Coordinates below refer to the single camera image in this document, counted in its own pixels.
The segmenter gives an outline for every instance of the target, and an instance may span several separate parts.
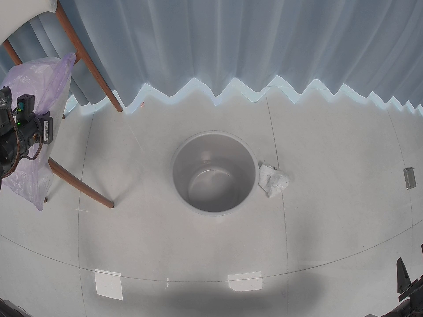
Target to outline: barcode label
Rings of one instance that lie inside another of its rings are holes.
[[[49,121],[44,121],[44,142],[49,141]]]

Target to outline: purple plastic bag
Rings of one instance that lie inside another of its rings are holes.
[[[40,155],[34,161],[23,158],[16,171],[3,179],[4,185],[32,202],[40,211],[43,210],[44,198],[53,180],[48,159],[66,106],[75,57],[74,53],[69,53],[63,59],[46,57],[23,63],[13,67],[2,83],[2,86],[8,86],[12,91],[12,108],[22,94],[31,94],[35,95],[34,113],[45,114],[50,111],[53,118],[52,143],[43,145]],[[29,156],[34,156],[37,149],[38,143],[30,148]]]

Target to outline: crumpled paper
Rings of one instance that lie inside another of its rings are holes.
[[[267,192],[268,197],[282,192],[289,184],[288,175],[274,166],[263,163],[259,171],[258,185]]]

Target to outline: curtain fold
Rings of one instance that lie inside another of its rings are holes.
[[[60,0],[125,105],[148,83],[171,96],[193,77],[215,96],[237,77],[260,91],[279,75],[302,93],[314,79],[416,107],[423,100],[423,0]],[[10,38],[24,61],[73,46],[52,13]],[[0,74],[10,60],[0,50]],[[104,98],[80,61],[71,91]]]

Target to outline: floor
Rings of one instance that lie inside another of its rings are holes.
[[[130,115],[77,106],[52,157],[115,208],[58,178],[42,212],[3,188],[0,297],[34,317],[387,313],[397,259],[412,280],[423,273],[423,116],[327,92],[313,83],[294,104],[271,87],[253,103],[234,87],[214,105],[194,90],[176,104],[148,96]],[[257,186],[219,217],[180,203],[173,152],[206,130],[287,172],[283,195]]]

